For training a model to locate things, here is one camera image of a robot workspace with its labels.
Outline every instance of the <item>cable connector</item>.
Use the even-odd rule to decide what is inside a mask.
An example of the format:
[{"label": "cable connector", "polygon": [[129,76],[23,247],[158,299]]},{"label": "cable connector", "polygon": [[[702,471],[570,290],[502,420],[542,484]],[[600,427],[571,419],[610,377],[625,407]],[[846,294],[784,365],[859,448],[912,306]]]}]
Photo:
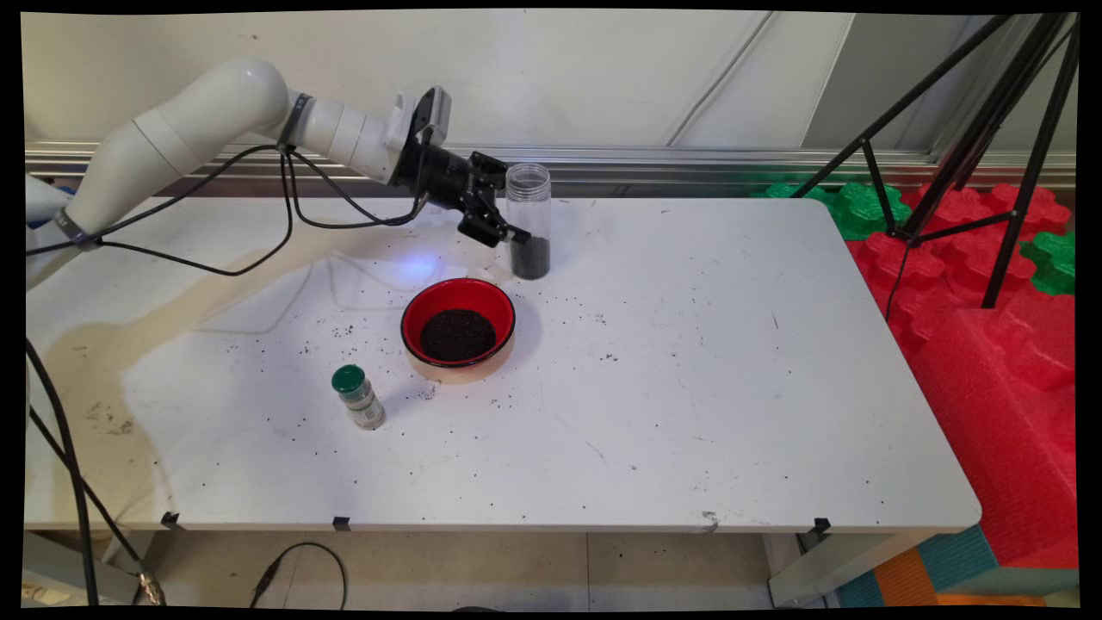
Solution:
[{"label": "cable connector", "polygon": [[164,590],[161,589],[161,583],[156,580],[153,572],[142,568],[138,573],[138,584],[141,586],[141,591],[145,595],[150,605],[156,607],[168,606],[168,602],[164,600]]},{"label": "cable connector", "polygon": [[279,152],[287,153],[294,150],[295,146],[291,143],[291,134],[294,133],[294,129],[299,124],[299,117],[302,116],[302,110],[306,109],[306,104],[310,99],[313,99],[313,97],[305,93],[300,93],[299,98],[294,100],[291,113],[288,115],[287,122],[283,123],[283,131],[280,132],[279,141],[276,142],[276,150]]},{"label": "cable connector", "polygon": [[272,584],[272,579],[276,578],[276,573],[279,570],[279,565],[281,562],[283,562],[282,554],[276,558],[276,562],[271,563],[271,565],[268,566],[267,570],[264,570],[264,574],[260,577],[260,580],[257,581],[257,589],[252,594],[252,603],[249,605],[249,607],[256,607],[257,601],[260,600],[260,597],[262,597],[264,592],[268,591],[268,586],[270,586]]}]

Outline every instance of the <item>black tripod leg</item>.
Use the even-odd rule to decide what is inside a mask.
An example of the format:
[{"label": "black tripod leg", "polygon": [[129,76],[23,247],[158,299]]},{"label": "black tripod leg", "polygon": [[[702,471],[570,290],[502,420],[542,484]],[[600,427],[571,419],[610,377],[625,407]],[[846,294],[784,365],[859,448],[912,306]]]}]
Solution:
[{"label": "black tripod leg", "polygon": [[873,187],[876,188],[876,197],[880,200],[880,209],[884,210],[885,230],[889,237],[896,235],[895,215],[892,213],[892,205],[888,204],[888,194],[884,189],[884,178],[880,177],[880,167],[876,165],[876,155],[873,154],[873,143],[868,140],[861,140],[861,148],[865,151],[865,162],[868,163],[868,173],[873,175]]},{"label": "black tripod leg", "polygon": [[936,66],[933,70],[930,72],[929,75],[923,77],[921,81],[919,81],[910,90],[908,90],[907,94],[904,95],[901,99],[896,101],[895,105],[893,105],[890,108],[888,108],[887,111],[882,113],[879,118],[874,120],[872,124],[866,127],[864,131],[858,133],[857,137],[854,138],[852,142],[846,144],[846,146],[842,149],[840,153],[834,155],[834,159],[827,162],[827,164],[823,165],[819,170],[819,172],[815,172],[814,176],[809,178],[808,182],[804,183],[799,189],[796,189],[796,193],[792,194],[792,197],[793,198],[803,197],[804,194],[810,192],[812,187],[814,187],[820,183],[820,181],[825,178],[828,174],[833,172],[835,167],[841,165],[845,160],[850,159],[850,155],[857,152],[857,149],[861,148],[862,139],[867,140],[872,138],[877,131],[883,129],[885,124],[892,122],[892,119],[899,116],[899,112],[901,112],[904,109],[907,108],[907,106],[912,104],[915,99],[917,99],[922,95],[922,93],[926,93],[930,88],[930,86],[933,86],[933,84],[937,80],[941,79],[941,76],[949,73],[950,69],[957,66],[957,63],[961,62],[965,56],[968,56],[972,52],[972,50],[975,50],[981,43],[983,43],[988,36],[991,36],[991,33],[995,32],[996,30],[998,30],[998,26],[1006,23],[1008,19],[1011,19],[1011,15],[995,15],[991,18],[991,20],[987,23],[983,24],[983,28],[975,31],[975,34],[970,36],[969,40],[962,43],[960,47],[953,50],[952,54],[949,54],[949,56],[947,56],[946,59],[941,61],[941,64]]},{"label": "black tripod leg", "polygon": [[949,185],[961,175],[962,170],[971,163],[972,155],[979,150],[982,141],[992,134],[988,133],[991,127],[996,126],[996,121],[1001,120],[998,112],[1007,99],[1013,99],[1017,91],[1016,88],[1029,78],[1033,68],[1044,57],[1045,51],[1056,39],[1056,33],[1066,18],[1067,13],[1045,13],[1037,21],[1025,43],[1014,55],[1009,66],[1003,72],[1003,76],[998,78],[983,106],[980,107],[980,111],[964,130],[960,142],[942,161],[938,173],[930,182],[930,187],[904,225],[904,236],[914,238],[921,233],[938,203],[941,202],[941,196],[944,195]]},{"label": "black tripod leg", "polygon": [[988,148],[991,148],[991,142],[995,139],[995,133],[1000,130],[1000,128],[1002,128],[1003,122],[1006,120],[1006,117],[1009,116],[1011,110],[1018,105],[1022,96],[1025,95],[1026,90],[1029,89],[1029,86],[1033,85],[1034,79],[1037,78],[1037,74],[1040,73],[1040,69],[1044,68],[1045,64],[1048,63],[1048,59],[1052,57],[1052,54],[1056,53],[1056,51],[1060,47],[1060,44],[1067,40],[1069,34],[1071,34],[1070,28],[1063,33],[1060,40],[1052,45],[1051,50],[1045,54],[1045,57],[1037,57],[1035,66],[1029,72],[1029,77],[1017,87],[1016,93],[1014,93],[1012,97],[1006,98],[1003,104],[1003,108],[996,115],[997,121],[988,128],[987,135],[982,141],[983,146],[979,149],[974,155],[972,155],[971,161],[969,161],[968,165],[965,165],[961,171],[960,176],[957,177],[955,185],[953,185],[954,189],[959,192],[968,185],[968,182],[972,178],[972,174],[975,172],[976,166],[980,165],[980,160],[983,159],[983,154],[987,152]]},{"label": "black tripod leg", "polygon": [[1076,77],[1076,69],[1079,67],[1079,15],[1076,15],[1076,23],[1071,28],[1071,40],[1063,53],[1063,62],[1060,64],[1060,73],[1056,77],[1056,84],[1052,85],[1052,95],[1048,98],[1048,107],[1045,108],[1045,117],[1040,121],[1033,152],[1029,153],[1029,163],[1026,164],[1026,173],[1022,177],[1018,197],[1014,200],[1014,216],[1009,225],[1006,226],[1006,233],[1003,235],[1003,244],[998,248],[995,268],[991,272],[991,281],[987,282],[987,292],[983,296],[983,307],[994,307],[995,302],[998,301],[998,292],[1003,287],[1006,268],[1009,267],[1011,258],[1014,255],[1014,246],[1017,243],[1022,224],[1025,222],[1026,211],[1029,208],[1029,200],[1033,198],[1037,178],[1040,176],[1040,166],[1045,163],[1045,155],[1048,154],[1048,148],[1052,143],[1056,124],[1060,121],[1060,112],[1063,111],[1063,104],[1068,100],[1068,91],[1071,90],[1071,83]]}]

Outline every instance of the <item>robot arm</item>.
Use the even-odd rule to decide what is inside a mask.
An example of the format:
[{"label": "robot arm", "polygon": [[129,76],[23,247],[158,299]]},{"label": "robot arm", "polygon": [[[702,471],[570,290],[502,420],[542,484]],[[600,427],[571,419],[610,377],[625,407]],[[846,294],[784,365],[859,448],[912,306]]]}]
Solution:
[{"label": "robot arm", "polygon": [[[28,249],[73,239],[80,249],[96,243],[86,235],[110,226],[143,199],[214,159],[234,138],[257,131],[279,139],[300,102],[271,64],[257,57],[227,61],[199,76],[179,95],[118,127],[102,141],[77,195],[50,224],[29,237]],[[447,133],[451,98],[435,86],[415,104],[396,97],[386,121],[326,98],[310,98],[289,142],[350,167],[364,176],[414,189],[424,152],[420,188],[429,202],[463,211],[460,231],[497,244],[512,232],[494,205],[504,187],[506,164],[482,153],[464,160],[440,146]],[[431,139],[422,140],[425,130]],[[77,252],[28,259],[28,289]]]}]

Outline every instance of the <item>floor tile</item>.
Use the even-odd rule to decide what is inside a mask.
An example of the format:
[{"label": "floor tile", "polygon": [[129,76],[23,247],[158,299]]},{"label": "floor tile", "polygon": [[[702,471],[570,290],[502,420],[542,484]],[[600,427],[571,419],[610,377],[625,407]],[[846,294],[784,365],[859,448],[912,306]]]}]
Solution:
[{"label": "floor tile", "polygon": [[590,534],[592,611],[771,609],[758,535]]}]

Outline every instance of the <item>white table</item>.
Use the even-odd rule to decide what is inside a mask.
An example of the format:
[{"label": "white table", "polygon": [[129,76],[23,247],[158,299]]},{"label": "white table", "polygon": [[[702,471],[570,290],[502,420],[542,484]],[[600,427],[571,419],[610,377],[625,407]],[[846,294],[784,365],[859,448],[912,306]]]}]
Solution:
[{"label": "white table", "polygon": [[[303,206],[358,217],[338,199]],[[435,207],[401,228],[296,222],[239,278],[104,248],[26,295],[28,335],[82,471],[130,529],[172,513],[188,530],[346,518],[352,530],[792,533],[824,518],[854,536],[771,580],[778,605],[800,605],[979,521],[820,203],[559,199],[551,219],[551,273],[534,282]],[[191,198],[115,238],[244,264],[285,221],[280,198]],[[402,309],[462,275],[509,293],[512,341],[466,371],[421,365]],[[355,427],[329,387],[345,363],[386,405],[378,431]],[[26,450],[25,527],[74,527],[64,469],[33,429]]]}]

